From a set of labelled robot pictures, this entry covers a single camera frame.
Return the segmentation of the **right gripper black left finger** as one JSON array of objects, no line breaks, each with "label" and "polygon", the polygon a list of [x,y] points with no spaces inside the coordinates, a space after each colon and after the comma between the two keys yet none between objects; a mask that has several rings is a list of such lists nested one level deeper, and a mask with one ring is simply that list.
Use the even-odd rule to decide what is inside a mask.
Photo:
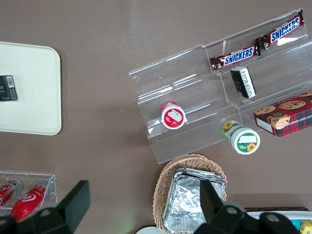
[{"label": "right gripper black left finger", "polygon": [[79,181],[76,186],[56,207],[65,225],[76,229],[91,205],[90,183],[88,180]]}]

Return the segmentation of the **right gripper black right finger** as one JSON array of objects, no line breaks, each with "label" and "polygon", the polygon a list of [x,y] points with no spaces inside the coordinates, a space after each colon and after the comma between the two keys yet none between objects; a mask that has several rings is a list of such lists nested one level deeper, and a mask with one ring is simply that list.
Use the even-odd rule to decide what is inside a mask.
[{"label": "right gripper black right finger", "polygon": [[224,206],[221,198],[208,180],[202,180],[200,182],[200,205],[206,223],[210,223]]}]

